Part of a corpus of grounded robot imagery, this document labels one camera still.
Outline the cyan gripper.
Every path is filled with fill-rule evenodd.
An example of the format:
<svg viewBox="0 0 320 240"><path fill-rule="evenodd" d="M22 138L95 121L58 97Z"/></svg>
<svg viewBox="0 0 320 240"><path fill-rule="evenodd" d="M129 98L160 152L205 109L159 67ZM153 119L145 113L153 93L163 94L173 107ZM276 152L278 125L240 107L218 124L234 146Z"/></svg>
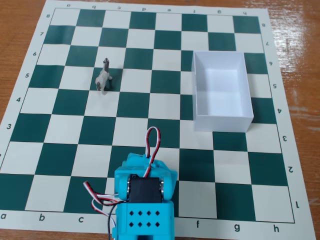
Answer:
<svg viewBox="0 0 320 240"><path fill-rule="evenodd" d="M140 155L135 153L130 153L127 160L122 163L121 173L129 175L137 175L138 177L143 177L148 170L150 160L146 158L146 155ZM159 177L164 179L171 179L176 181L178 179L178 173L166 166L166 164L161 160L154 160L149 168L148 177Z"/></svg>

